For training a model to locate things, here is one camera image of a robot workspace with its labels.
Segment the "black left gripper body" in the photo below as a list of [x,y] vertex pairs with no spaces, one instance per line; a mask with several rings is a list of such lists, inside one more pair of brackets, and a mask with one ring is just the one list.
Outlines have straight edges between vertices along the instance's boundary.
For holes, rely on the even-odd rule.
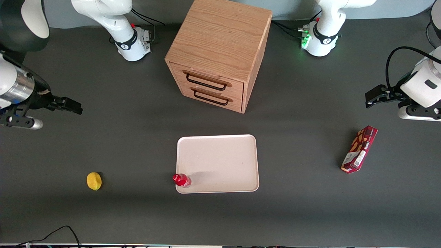
[[401,103],[411,103],[410,97],[403,92],[401,89],[401,86],[403,86],[404,83],[397,83],[395,86],[392,86],[390,83],[387,83],[388,88],[388,99],[387,103],[391,102],[401,102]]

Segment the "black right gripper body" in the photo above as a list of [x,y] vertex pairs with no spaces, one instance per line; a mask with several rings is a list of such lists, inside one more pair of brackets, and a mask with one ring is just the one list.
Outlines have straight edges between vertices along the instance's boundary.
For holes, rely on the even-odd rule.
[[56,110],[54,104],[55,96],[51,92],[49,84],[45,80],[41,80],[35,76],[31,77],[34,80],[34,90],[29,98],[29,109],[48,109],[50,111]]

